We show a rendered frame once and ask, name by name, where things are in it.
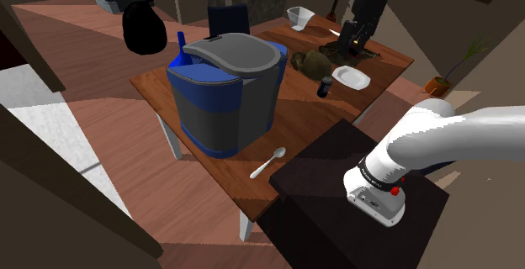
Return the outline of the dark blue chair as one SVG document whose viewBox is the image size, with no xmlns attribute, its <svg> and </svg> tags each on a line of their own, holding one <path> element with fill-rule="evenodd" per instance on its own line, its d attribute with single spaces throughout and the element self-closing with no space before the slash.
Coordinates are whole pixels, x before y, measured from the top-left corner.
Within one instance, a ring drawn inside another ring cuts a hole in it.
<svg viewBox="0 0 525 269">
<path fill-rule="evenodd" d="M 224 7 L 208 7 L 209 36 L 228 33 L 250 34 L 248 7 L 245 3 Z"/>
</svg>

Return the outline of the wooden table with white legs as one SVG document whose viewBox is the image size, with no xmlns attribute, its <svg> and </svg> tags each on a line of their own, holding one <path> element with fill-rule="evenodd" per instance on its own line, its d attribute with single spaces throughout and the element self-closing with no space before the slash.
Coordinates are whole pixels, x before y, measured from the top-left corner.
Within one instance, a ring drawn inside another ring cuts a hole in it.
<svg viewBox="0 0 525 269">
<path fill-rule="evenodd" d="M 134 76 L 130 82 L 155 110 L 174 155 L 180 158 L 180 147 L 185 145 L 240 209 L 239 236 L 247 240 L 256 220 L 278 198 L 268 182 L 270 176 L 340 119 L 353 122 L 360 117 L 413 62 L 409 56 L 373 40 L 369 40 L 366 47 L 379 56 L 358 64 L 358 70 L 371 79 L 360 91 L 335 82 L 329 95 L 319 98 L 316 95 L 318 82 L 288 66 L 279 90 L 272 128 L 239 154 L 225 159 L 207 156 L 183 132 L 164 67 Z M 285 155 L 274 159 L 251 179 L 250 174 L 280 147 L 286 148 Z"/>
</svg>

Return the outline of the blue funnel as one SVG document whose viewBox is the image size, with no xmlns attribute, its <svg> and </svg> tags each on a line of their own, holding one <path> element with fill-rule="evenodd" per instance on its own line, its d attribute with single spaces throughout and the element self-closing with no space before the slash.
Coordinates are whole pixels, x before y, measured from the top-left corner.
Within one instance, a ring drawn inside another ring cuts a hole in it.
<svg viewBox="0 0 525 269">
<path fill-rule="evenodd" d="M 186 40 L 183 31 L 178 31 L 178 46 L 179 53 L 178 56 L 169 64 L 169 67 L 174 66 L 187 66 L 192 65 L 192 57 L 190 54 L 184 52 L 183 47 L 186 45 Z"/>
</svg>

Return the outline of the blue and grey lidded bin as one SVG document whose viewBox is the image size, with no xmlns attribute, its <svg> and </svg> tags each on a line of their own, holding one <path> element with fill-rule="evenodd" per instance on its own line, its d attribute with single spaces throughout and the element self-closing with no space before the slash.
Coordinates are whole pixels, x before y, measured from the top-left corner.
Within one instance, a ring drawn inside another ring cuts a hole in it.
<svg viewBox="0 0 525 269">
<path fill-rule="evenodd" d="M 244 33 L 186 43 L 193 64 L 167 68 L 183 132 L 207 156 L 232 157 L 272 127 L 286 46 Z"/>
</svg>

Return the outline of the potted plant in orange pot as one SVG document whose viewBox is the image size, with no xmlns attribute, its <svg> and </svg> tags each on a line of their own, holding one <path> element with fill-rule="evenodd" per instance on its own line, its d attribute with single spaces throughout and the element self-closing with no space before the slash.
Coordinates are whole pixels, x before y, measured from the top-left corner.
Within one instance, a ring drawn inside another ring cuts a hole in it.
<svg viewBox="0 0 525 269">
<path fill-rule="evenodd" d="M 486 33 L 477 34 L 468 44 L 465 55 L 455 64 L 445 76 L 435 76 L 427 82 L 421 92 L 427 93 L 427 98 L 443 97 L 451 88 L 452 84 L 448 80 L 450 75 L 468 59 L 488 49 L 487 45 L 492 41 L 493 35 L 486 36 Z"/>
</svg>

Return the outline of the black bag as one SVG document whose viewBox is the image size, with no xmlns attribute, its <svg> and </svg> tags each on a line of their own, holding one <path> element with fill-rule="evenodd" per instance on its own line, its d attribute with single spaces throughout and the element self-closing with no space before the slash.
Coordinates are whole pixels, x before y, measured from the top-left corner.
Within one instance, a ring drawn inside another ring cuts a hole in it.
<svg viewBox="0 0 525 269">
<path fill-rule="evenodd" d="M 153 55 L 167 46 L 167 31 L 161 18 L 152 9 L 154 0 L 130 3 L 122 17 L 127 48 L 138 55 Z"/>
</svg>

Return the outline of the dark robot stand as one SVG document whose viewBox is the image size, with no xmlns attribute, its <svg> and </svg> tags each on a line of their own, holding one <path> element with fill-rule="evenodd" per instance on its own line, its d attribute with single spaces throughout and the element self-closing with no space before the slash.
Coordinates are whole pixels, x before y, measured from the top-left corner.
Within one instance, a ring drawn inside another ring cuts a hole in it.
<svg viewBox="0 0 525 269">
<path fill-rule="evenodd" d="M 406 211 L 391 228 L 348 202 L 344 173 L 376 143 L 342 119 L 278 169 L 277 201 L 257 221 L 292 269 L 416 269 L 448 194 L 406 175 Z"/>
</svg>

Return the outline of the white cup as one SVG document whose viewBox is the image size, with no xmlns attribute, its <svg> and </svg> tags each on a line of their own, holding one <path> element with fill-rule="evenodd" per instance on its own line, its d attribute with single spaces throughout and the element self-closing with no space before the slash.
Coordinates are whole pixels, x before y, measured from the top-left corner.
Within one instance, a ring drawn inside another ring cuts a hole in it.
<svg viewBox="0 0 525 269">
<path fill-rule="evenodd" d="M 290 20 L 291 28 L 296 31 L 303 30 L 310 19 L 315 15 L 314 12 L 301 6 L 289 8 L 287 10 L 287 14 Z"/>
</svg>

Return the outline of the dark can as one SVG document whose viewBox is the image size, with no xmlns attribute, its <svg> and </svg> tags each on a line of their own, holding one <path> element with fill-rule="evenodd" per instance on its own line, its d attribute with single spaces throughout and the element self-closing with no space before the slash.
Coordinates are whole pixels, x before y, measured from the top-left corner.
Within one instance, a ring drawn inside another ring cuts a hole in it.
<svg viewBox="0 0 525 269">
<path fill-rule="evenodd" d="M 332 78 L 330 76 L 324 76 L 321 79 L 320 86 L 317 90 L 317 96 L 319 98 L 325 98 L 331 88 Z"/>
</svg>

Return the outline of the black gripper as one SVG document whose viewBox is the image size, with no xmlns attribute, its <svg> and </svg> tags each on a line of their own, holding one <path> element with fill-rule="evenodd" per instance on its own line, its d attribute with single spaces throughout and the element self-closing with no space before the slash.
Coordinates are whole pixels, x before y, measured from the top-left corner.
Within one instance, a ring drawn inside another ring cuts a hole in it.
<svg viewBox="0 0 525 269">
<path fill-rule="evenodd" d="M 360 56 L 371 35 L 374 35 L 379 19 L 388 0 L 354 0 L 352 5 L 353 21 L 346 20 L 337 40 L 341 55 Z M 363 28 L 358 32 L 359 24 L 372 24 L 371 29 Z"/>
</svg>

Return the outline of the white spoon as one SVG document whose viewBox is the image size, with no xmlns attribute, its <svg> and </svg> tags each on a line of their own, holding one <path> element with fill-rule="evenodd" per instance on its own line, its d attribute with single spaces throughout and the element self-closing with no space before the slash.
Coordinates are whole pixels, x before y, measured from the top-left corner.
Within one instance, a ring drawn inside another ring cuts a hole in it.
<svg viewBox="0 0 525 269">
<path fill-rule="evenodd" d="M 253 171 L 249 177 L 251 179 L 256 178 L 274 159 L 283 157 L 285 153 L 286 153 L 285 147 L 280 147 L 276 149 L 275 152 L 273 153 L 273 156 L 269 160 L 267 160 L 264 164 L 262 164 L 260 167 L 258 167 L 258 169 Z"/>
</svg>

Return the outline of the white square plate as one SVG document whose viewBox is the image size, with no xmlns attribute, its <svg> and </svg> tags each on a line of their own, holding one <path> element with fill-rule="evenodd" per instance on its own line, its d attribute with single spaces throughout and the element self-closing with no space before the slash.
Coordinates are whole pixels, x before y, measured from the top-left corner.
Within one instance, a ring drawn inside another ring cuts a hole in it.
<svg viewBox="0 0 525 269">
<path fill-rule="evenodd" d="M 369 76 L 350 66 L 339 66 L 333 71 L 332 77 L 356 91 L 366 88 L 371 81 Z"/>
</svg>

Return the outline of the olive brown lumpy object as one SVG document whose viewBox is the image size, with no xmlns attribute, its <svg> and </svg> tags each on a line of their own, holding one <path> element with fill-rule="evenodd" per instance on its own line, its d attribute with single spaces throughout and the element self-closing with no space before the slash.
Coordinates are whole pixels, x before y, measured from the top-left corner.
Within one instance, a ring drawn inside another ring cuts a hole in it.
<svg viewBox="0 0 525 269">
<path fill-rule="evenodd" d="M 320 81 L 332 73 L 331 62 L 317 50 L 295 52 L 291 57 L 291 65 L 296 71 L 314 81 Z"/>
</svg>

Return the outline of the dark brown cloth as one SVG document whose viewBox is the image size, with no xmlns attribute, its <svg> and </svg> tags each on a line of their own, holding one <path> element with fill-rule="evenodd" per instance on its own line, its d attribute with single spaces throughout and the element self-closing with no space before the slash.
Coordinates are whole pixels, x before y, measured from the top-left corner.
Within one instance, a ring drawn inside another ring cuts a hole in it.
<svg viewBox="0 0 525 269">
<path fill-rule="evenodd" d="M 326 45 L 320 46 L 318 51 L 325 55 L 331 63 L 337 66 L 356 67 L 361 61 L 379 56 L 379 53 L 374 53 L 368 49 L 364 49 L 358 53 L 352 49 L 349 49 L 346 53 L 342 53 L 339 50 L 338 43 L 336 41 L 332 41 Z"/>
</svg>

